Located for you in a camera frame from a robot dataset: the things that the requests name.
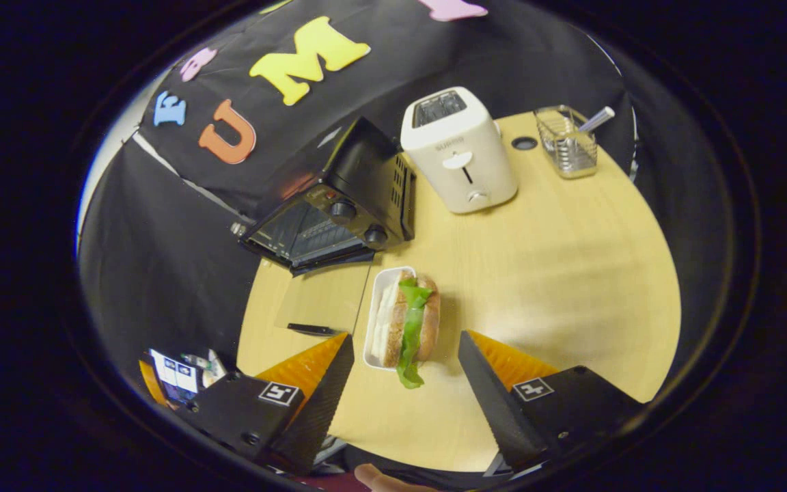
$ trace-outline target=green lettuce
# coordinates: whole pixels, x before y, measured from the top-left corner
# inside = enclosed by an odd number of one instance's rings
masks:
[[[424,305],[427,304],[433,289],[424,289],[417,286],[415,278],[407,278],[400,282],[400,290],[406,296],[406,323],[403,326],[402,348],[400,361],[397,363],[396,372],[400,382],[407,389],[413,390],[421,387],[424,380],[418,376],[418,365],[412,361],[421,345],[421,324],[424,323]]]

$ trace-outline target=white tray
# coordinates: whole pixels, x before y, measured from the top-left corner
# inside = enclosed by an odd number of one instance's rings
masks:
[[[375,284],[372,285],[372,305],[369,307],[369,323],[366,326],[366,339],[363,339],[363,362],[371,368],[380,370],[396,370],[396,368],[386,368],[381,365],[381,361],[372,356],[372,340],[375,339],[375,315],[378,312],[378,305],[381,304],[381,294],[390,284],[396,282],[400,277],[401,271],[410,271],[415,274],[415,269],[410,266],[399,266],[388,268],[378,272],[375,276]]]

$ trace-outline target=toaster oven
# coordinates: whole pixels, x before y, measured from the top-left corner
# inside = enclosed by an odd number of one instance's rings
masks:
[[[365,118],[333,125],[271,174],[254,224],[238,242],[300,275],[415,237],[415,174],[397,146]]]

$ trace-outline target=white wall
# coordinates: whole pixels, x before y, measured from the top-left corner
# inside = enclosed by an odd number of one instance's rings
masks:
[[[138,130],[138,124],[141,121],[141,115],[147,107],[150,97],[153,96],[156,88],[163,83],[163,79],[168,74],[168,70],[160,74],[157,78],[150,82],[147,87],[132,100],[131,103],[123,110],[118,120],[113,122],[109,131],[107,131],[105,139],[99,150],[96,153],[96,158],[93,164],[90,165],[90,171],[87,173],[87,181],[84,184],[84,192],[81,194],[81,207],[78,211],[77,222],[77,240],[75,247],[81,242],[81,230],[84,227],[84,217],[87,215],[87,206],[90,205],[90,199],[93,198],[93,192],[96,190],[96,185],[102,177],[103,172],[109,164],[111,159],[118,153],[118,150],[123,146],[123,142],[132,137],[132,134]]]

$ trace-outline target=metal utensil holder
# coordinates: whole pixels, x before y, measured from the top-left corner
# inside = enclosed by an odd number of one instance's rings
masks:
[[[534,111],[542,146],[562,178],[581,178],[597,172],[594,134],[579,131],[587,119],[569,106],[550,106]]]

